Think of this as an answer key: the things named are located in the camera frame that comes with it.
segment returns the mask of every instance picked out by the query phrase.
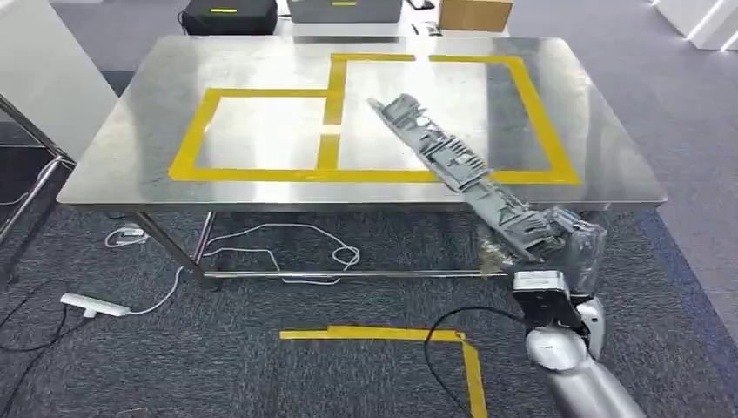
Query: floor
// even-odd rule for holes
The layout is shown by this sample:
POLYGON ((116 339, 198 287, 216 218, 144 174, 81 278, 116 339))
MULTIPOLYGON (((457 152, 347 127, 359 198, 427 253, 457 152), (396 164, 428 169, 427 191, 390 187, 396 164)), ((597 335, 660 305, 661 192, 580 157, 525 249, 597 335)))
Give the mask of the floor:
MULTIPOLYGON (((178 30, 168 19, 182 3, 55 7, 121 91, 155 38, 178 30)), ((605 364, 648 416, 738 416, 738 348, 728 333, 738 337, 738 266, 728 256, 738 242, 731 241, 736 226, 726 215, 738 203, 738 122, 729 116, 738 105, 738 56, 688 48, 639 0, 518 0, 510 31, 568 40, 671 194, 661 216, 646 211, 611 219, 602 272, 608 280, 600 294, 611 330, 605 364), (624 25, 628 33, 619 30, 624 25), (701 145, 706 142, 711 146, 701 145), (694 161, 699 164, 688 164, 694 161)), ((44 155, 0 151, 0 167, 15 179, 12 188, 3 182, 0 189, 6 201, 32 181, 44 155)), ((63 181, 60 175, 56 186, 63 181)), ((44 192, 0 248, 0 317, 48 279, 135 308, 154 303, 170 285, 174 263, 151 242, 104 248, 102 238, 121 221, 55 206, 54 193, 54 186, 44 192)), ((8 211, 0 206, 0 219, 8 211)), ((156 215, 192 248, 201 213, 156 215)), ((470 255, 474 220, 463 214, 226 214, 216 233, 265 221, 324 226, 361 247, 366 269, 476 265, 470 255)), ((303 233, 267 231, 232 244, 272 245, 287 268, 334 266, 330 245, 303 233)), ((213 263, 270 266, 253 257, 213 263)), ((0 341, 18 347, 46 340, 58 318, 50 302, 62 291, 45 288, 7 323, 0 341)), ((354 280, 339 287, 232 281, 222 292, 203 293, 185 279, 177 297, 151 315, 96 320, 64 339, 23 379, 9 416, 119 418, 134 416, 118 413, 135 408, 147 418, 460 416, 428 374, 417 343, 289 341, 278 331, 427 327, 444 311, 473 303, 516 309, 504 283, 484 280, 354 280)), ((78 321, 79 312, 72 312, 70 322, 78 321)), ((490 415, 555 415, 540 373, 525 359, 522 330, 483 313, 450 320, 447 327, 463 330, 480 353, 490 415)), ((439 344, 433 358, 454 392, 472 399, 459 350, 439 344)), ((0 354, 0 408, 29 360, 28 354, 0 354)))
MULTIPOLYGON (((34 175, 28 171, 26 181, 34 175)), ((152 242, 105 248, 103 237, 121 221, 54 205, 63 181, 57 177, 0 248, 0 317, 46 280, 68 284, 51 283, 5 324, 0 341, 6 347, 48 340, 61 313, 52 302, 61 292, 141 309, 166 291, 177 268, 152 242)), ((600 290, 609 329, 604 363, 648 416, 738 416, 738 349, 686 263, 661 258, 679 253, 662 251, 672 241, 659 217, 615 216, 602 268, 609 280, 600 290)), ((202 213, 155 217, 185 247, 194 246, 202 213)), ((464 213, 235 213, 220 215, 214 233, 262 222, 324 227, 361 249, 360 268, 477 265, 476 219, 464 213)), ((227 245, 269 246, 284 268, 338 268, 332 244, 302 231, 265 230, 227 245)), ((211 263, 271 268, 268 259, 249 255, 211 263)), ((176 297, 154 313, 101 317, 65 338, 23 380, 8 416, 119 418, 136 416, 119 415, 132 409, 147 418, 461 416, 428 373, 417 341, 284 340, 279 332, 329 325, 427 328, 443 312, 473 304, 519 312, 508 287, 497 280, 347 280, 334 287, 233 280, 207 293, 185 277, 176 297)), ((80 323, 80 314, 70 311, 67 328, 80 323)), ((431 350, 465 403, 484 399, 491 416, 556 415, 542 375, 526 359, 523 329, 487 313, 460 315, 444 329, 463 331, 479 353, 482 398, 467 394, 470 366, 460 346, 435 343, 431 350)), ((0 354, 0 407, 31 358, 0 354)))

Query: robotic hand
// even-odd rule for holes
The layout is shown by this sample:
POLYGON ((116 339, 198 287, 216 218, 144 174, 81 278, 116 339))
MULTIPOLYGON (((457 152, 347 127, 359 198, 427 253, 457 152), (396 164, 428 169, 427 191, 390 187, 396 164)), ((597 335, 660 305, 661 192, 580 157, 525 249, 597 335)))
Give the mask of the robotic hand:
POLYGON ((485 162, 424 116, 414 97, 402 94, 388 105, 369 99, 369 105, 499 238, 501 244, 488 242, 485 251, 500 270, 514 276, 513 296, 530 327, 528 356, 546 374, 562 413, 645 417, 597 362, 605 316, 594 290, 607 231, 565 209, 531 210, 488 181, 485 162))

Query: gray box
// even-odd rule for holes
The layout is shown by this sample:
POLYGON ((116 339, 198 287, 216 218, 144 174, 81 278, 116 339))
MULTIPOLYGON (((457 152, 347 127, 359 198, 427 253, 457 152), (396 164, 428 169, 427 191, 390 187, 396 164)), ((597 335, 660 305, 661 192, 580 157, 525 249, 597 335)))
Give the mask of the gray box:
POLYGON ((288 0, 292 21, 303 24, 395 24, 403 0, 288 0))

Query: yellow tape rectangle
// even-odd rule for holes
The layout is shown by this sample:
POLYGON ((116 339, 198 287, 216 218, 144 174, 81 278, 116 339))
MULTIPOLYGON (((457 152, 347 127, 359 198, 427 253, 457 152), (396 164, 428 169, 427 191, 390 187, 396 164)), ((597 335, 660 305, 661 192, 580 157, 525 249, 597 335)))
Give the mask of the yellow tape rectangle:
MULTIPOLYGON (((390 327, 355 327, 329 326, 325 330, 285 330, 279 332, 281 340, 409 340, 425 341, 427 329, 390 328, 390 327)), ((461 344, 464 358, 466 386, 469 391, 469 406, 473 418, 487 418, 486 399, 477 349, 466 342, 464 333, 453 330, 437 329, 433 331, 431 341, 457 342, 461 344)))
MULTIPOLYGON (((345 183, 431 183, 438 181, 425 170, 343 170, 339 169, 340 126, 350 61, 415 60, 409 54, 349 53, 332 54, 325 89, 209 89, 192 118, 182 145, 171 163, 170 177, 177 181, 284 181, 345 183), (241 168, 199 168, 195 160, 204 130, 221 98, 325 98, 323 128, 314 170, 267 170, 241 168)), ((540 101, 525 63, 520 57, 431 55, 431 62, 502 64, 510 71, 539 145, 550 165, 549 170, 499 170, 491 179, 519 185, 579 185, 580 180, 561 144, 554 125, 540 101)))

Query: table top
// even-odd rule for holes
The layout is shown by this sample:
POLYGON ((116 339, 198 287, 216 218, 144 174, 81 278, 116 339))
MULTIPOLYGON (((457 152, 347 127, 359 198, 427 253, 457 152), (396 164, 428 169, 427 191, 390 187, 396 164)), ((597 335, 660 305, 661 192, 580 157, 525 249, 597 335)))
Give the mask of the table top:
POLYGON ((58 196, 105 210, 458 209, 366 104, 416 96, 537 206, 666 193, 559 39, 167 37, 58 196))

